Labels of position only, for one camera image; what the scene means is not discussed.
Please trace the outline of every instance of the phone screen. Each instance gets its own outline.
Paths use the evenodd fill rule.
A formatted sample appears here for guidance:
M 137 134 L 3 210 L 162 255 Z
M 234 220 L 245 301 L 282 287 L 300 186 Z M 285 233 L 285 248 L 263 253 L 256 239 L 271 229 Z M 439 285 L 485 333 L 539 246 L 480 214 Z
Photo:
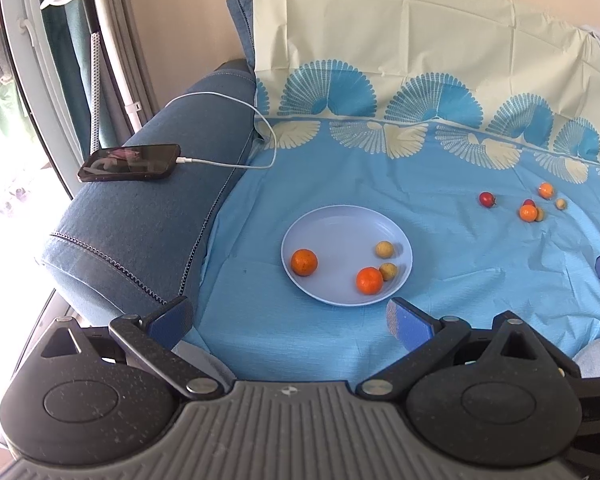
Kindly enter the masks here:
M 177 144 L 104 148 L 91 154 L 78 177 L 83 182 L 160 178 L 171 173 L 179 155 Z

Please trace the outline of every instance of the red fruit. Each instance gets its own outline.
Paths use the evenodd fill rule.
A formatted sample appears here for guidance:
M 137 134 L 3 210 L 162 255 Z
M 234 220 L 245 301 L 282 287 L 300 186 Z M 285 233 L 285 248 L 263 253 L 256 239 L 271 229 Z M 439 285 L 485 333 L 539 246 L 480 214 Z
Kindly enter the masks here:
M 488 191 L 480 193 L 478 200 L 480 200 L 480 203 L 485 207 L 493 207 L 496 203 L 496 197 L 494 197 Z

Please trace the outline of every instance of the light blue plate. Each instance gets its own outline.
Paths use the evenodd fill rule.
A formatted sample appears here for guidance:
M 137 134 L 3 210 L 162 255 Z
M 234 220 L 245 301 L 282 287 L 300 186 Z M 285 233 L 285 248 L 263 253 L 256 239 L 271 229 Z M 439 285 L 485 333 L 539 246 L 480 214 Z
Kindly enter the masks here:
M 382 240 L 394 245 L 392 258 L 376 256 L 376 244 Z M 298 249 L 309 249 L 318 257 L 311 276 L 297 276 L 290 268 Z M 404 285 L 413 265 L 411 245 L 402 229 L 386 216 L 355 205 L 330 205 L 302 215 L 286 232 L 280 253 L 286 273 L 301 290 L 337 306 L 363 306 L 391 297 Z M 377 294 L 362 294 L 356 288 L 360 269 L 377 269 L 387 262 L 398 267 L 398 275 Z

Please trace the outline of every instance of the small round fruit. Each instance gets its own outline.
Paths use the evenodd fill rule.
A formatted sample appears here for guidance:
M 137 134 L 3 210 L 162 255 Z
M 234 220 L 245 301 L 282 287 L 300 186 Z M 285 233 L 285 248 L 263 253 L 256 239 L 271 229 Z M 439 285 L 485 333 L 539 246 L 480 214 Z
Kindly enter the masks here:
M 397 276 L 398 267 L 394 264 L 382 264 L 380 266 L 380 274 L 382 274 L 383 280 L 389 282 Z
M 548 182 L 543 182 L 538 187 L 538 195 L 546 200 L 549 200 L 554 195 L 554 186 Z
M 541 222 L 544 220 L 544 209 L 536 206 L 536 211 L 538 211 L 538 216 L 536 216 L 536 222 Z
M 356 287 L 362 294 L 377 294 L 383 282 L 382 274 L 375 267 L 365 267 L 356 276 Z
M 532 205 L 523 205 L 519 209 L 518 214 L 525 222 L 533 222 L 536 218 L 538 218 L 538 209 Z
M 493 207 L 496 203 L 496 197 L 494 197 L 493 193 L 489 193 L 488 191 L 480 193 L 478 200 L 485 207 Z
M 376 254 L 381 258 L 391 258 L 394 255 L 394 245 L 386 240 L 376 245 Z
M 318 257 L 309 249 L 298 249 L 291 256 L 291 270 L 298 276 L 310 276 L 318 268 Z

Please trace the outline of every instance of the grey plastic base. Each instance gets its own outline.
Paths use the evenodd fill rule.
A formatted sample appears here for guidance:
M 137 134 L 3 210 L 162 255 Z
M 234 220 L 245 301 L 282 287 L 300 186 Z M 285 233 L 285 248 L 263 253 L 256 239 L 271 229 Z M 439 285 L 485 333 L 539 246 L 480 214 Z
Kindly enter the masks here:
M 96 468 L 16 462 L 2 480 L 576 480 L 559 462 L 512 471 L 461 464 L 424 446 L 396 408 L 344 383 L 237 382 L 190 402 L 151 448 Z

